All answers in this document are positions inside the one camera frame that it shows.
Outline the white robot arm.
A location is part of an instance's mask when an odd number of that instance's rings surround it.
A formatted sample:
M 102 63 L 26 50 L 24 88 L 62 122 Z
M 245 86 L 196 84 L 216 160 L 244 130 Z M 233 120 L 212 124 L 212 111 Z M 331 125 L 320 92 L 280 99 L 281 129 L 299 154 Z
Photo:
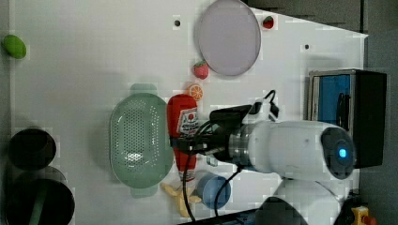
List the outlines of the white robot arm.
M 354 170 L 356 148 L 341 127 L 318 121 L 260 121 L 173 138 L 186 154 L 212 155 L 283 181 L 253 213 L 251 225 L 334 225 Z

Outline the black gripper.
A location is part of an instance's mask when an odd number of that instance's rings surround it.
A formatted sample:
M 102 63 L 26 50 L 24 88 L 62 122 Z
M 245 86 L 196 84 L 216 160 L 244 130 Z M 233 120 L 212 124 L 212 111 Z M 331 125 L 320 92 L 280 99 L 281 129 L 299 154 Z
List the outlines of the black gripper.
M 173 148 L 185 154 L 212 155 L 219 161 L 231 162 L 229 141 L 232 134 L 231 128 L 207 127 L 194 138 L 171 138 L 170 144 Z

